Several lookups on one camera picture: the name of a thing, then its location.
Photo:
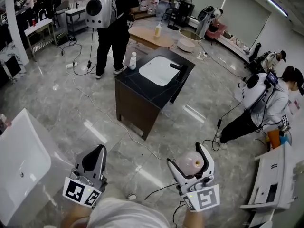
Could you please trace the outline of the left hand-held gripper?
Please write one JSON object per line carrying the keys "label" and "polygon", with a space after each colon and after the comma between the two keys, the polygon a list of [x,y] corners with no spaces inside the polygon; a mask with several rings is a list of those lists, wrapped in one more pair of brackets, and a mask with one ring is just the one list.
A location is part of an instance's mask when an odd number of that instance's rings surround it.
{"label": "left hand-held gripper", "polygon": [[76,157],[75,169],[65,178],[63,197],[79,205],[92,208],[107,186],[105,170],[106,148],[100,144]]}

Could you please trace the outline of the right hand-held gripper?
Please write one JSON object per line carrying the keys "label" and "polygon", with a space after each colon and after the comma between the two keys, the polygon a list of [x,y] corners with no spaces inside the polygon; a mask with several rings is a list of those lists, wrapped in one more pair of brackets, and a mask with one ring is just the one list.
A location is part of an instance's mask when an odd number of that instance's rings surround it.
{"label": "right hand-held gripper", "polygon": [[179,185],[179,194],[190,212],[200,212],[220,204],[219,185],[213,182],[214,161],[209,151],[199,142],[195,143],[204,161],[200,171],[186,176],[176,162],[167,158],[167,165]]}

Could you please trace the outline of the pale pink round ball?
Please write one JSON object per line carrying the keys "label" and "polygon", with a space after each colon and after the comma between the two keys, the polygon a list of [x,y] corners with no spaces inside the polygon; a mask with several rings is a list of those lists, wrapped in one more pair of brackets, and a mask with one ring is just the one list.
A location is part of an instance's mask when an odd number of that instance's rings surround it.
{"label": "pale pink round ball", "polygon": [[186,176],[197,174],[204,164],[202,155],[196,151],[186,152],[177,159],[178,167]]}

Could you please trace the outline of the person's left forearm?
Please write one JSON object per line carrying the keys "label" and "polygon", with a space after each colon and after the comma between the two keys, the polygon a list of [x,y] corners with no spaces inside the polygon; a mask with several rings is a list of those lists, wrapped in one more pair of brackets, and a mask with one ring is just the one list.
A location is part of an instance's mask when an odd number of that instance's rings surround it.
{"label": "person's left forearm", "polygon": [[93,209],[75,204],[63,218],[60,228],[87,228]]}

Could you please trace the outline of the person's right forearm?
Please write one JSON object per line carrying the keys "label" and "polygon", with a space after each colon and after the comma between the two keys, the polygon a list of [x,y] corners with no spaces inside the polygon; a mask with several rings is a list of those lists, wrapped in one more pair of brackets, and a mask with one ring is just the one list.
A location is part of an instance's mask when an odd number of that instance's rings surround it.
{"label": "person's right forearm", "polygon": [[186,209],[183,228],[205,228],[203,212],[191,212]]}

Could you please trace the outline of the dark wooden vanity cabinet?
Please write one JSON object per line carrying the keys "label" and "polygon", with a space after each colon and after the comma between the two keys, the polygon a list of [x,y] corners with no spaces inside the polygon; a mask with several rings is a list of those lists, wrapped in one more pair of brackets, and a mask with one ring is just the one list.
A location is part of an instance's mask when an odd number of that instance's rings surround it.
{"label": "dark wooden vanity cabinet", "polygon": [[146,140],[159,113],[170,102],[174,103],[184,83],[177,84],[156,97],[156,103],[146,99],[126,84],[115,80],[116,118],[125,118],[142,131],[141,138]]}

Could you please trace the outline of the black sink cabinet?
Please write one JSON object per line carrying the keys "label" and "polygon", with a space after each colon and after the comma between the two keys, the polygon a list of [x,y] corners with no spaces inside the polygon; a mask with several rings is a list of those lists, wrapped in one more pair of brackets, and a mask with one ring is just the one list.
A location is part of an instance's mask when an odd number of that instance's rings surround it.
{"label": "black sink cabinet", "polygon": [[[181,65],[187,65],[188,69],[181,81],[176,81],[176,76],[166,85],[166,86],[158,86],[155,83],[151,82],[150,80],[146,79],[139,73],[139,68],[142,67],[144,64],[152,60],[156,56],[163,56],[175,63]],[[143,58],[137,61],[136,69],[130,70],[127,69],[122,73],[118,74],[115,77],[115,80],[119,80],[122,83],[126,84],[128,87],[133,89],[134,91],[138,92],[140,95],[145,97],[148,100],[153,101],[156,103],[156,97],[160,96],[161,93],[165,92],[166,90],[172,89],[177,84],[181,84],[187,81],[190,73],[194,69],[195,64],[187,60],[186,58],[164,48],[159,48],[154,50],[153,52],[145,55]]]}

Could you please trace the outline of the white sink basin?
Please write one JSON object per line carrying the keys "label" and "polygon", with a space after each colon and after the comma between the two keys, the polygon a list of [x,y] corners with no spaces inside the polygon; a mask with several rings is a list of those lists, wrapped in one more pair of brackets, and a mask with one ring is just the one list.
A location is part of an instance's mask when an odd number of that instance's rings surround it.
{"label": "white sink basin", "polygon": [[170,64],[180,66],[166,57],[156,56],[140,67],[139,73],[158,86],[166,86],[179,72]]}

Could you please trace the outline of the white pump soap bottle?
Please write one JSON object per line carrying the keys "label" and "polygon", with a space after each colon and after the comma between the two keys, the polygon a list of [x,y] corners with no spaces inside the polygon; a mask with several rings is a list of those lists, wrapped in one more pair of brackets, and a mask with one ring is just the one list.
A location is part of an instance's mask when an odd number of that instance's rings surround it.
{"label": "white pump soap bottle", "polygon": [[137,64],[137,53],[136,52],[132,52],[131,58],[130,58],[130,63],[129,63],[129,69],[130,70],[135,70],[136,69],[136,64]]}

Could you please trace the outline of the person's white shirt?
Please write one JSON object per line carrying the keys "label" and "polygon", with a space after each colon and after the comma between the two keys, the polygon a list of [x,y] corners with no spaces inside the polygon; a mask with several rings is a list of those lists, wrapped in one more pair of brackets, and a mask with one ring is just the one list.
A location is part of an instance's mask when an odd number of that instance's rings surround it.
{"label": "person's white shirt", "polygon": [[92,211],[87,228],[170,228],[170,225],[163,214],[147,206],[105,198]]}

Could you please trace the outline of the loose white ceramic basin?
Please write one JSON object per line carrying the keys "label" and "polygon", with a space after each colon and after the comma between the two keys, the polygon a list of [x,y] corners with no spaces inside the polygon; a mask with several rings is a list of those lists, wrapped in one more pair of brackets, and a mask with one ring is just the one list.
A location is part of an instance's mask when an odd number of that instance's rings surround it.
{"label": "loose white ceramic basin", "polygon": [[0,221],[22,226],[64,186],[73,165],[27,109],[0,136]]}

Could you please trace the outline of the orange container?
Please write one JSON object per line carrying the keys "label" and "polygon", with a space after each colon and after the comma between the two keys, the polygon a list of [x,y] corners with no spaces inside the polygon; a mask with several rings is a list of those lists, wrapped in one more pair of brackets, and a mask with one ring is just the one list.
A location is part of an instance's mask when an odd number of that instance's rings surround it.
{"label": "orange container", "polygon": [[268,138],[270,140],[271,146],[273,149],[279,147],[281,145],[280,134],[278,129],[271,130],[267,133]]}

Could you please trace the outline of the black faucet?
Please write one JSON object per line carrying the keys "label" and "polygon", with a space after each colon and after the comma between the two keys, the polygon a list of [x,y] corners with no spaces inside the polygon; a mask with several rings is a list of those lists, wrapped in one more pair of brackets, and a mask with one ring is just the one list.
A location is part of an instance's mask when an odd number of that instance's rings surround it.
{"label": "black faucet", "polygon": [[177,76],[175,78],[175,80],[178,81],[178,82],[183,79],[183,77],[184,77],[184,75],[185,75],[185,73],[186,73],[186,71],[188,69],[187,65],[181,65],[181,66],[179,66],[179,65],[176,65],[176,64],[173,64],[173,63],[170,63],[170,67],[178,70],[178,74],[177,74]]}

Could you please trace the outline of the round white side table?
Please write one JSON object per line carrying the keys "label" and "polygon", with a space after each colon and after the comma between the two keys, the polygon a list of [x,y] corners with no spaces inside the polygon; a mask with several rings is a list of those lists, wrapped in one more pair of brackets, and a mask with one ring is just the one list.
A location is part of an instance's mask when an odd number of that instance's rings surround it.
{"label": "round white side table", "polygon": [[179,33],[182,37],[178,40],[177,47],[188,53],[193,52],[196,45],[201,41],[201,37],[186,29],[180,29]]}

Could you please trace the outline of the light wooden oval table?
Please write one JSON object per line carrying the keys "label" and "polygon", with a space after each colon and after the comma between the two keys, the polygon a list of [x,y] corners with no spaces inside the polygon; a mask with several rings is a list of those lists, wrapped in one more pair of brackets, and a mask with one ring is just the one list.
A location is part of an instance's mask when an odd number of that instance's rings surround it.
{"label": "light wooden oval table", "polygon": [[171,48],[174,45],[174,41],[167,36],[160,35],[156,37],[154,31],[145,27],[131,27],[129,29],[130,39],[136,41],[136,43],[141,43],[149,48]]}

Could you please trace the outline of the white metal shelf table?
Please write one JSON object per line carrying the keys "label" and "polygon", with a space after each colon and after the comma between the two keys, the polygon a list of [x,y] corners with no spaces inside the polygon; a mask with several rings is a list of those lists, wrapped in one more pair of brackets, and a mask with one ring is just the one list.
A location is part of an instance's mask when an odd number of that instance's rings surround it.
{"label": "white metal shelf table", "polygon": [[[48,29],[49,37],[47,39],[43,39],[40,42],[32,45],[29,37],[33,33],[43,32],[45,29]],[[50,18],[46,18],[40,22],[38,22],[35,26],[31,26],[24,31],[33,60],[36,62],[35,53],[38,52],[40,49],[44,48],[45,46],[54,43],[57,46],[57,40],[55,37],[55,31],[53,27],[53,20]]]}

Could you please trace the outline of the group of water jugs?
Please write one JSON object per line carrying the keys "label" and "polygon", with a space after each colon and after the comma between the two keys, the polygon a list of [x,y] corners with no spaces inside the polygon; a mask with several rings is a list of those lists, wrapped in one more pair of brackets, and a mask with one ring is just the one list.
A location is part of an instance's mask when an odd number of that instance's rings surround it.
{"label": "group of water jugs", "polygon": [[158,3],[155,0],[142,0],[140,3],[140,11],[146,11],[149,15],[156,14]]}

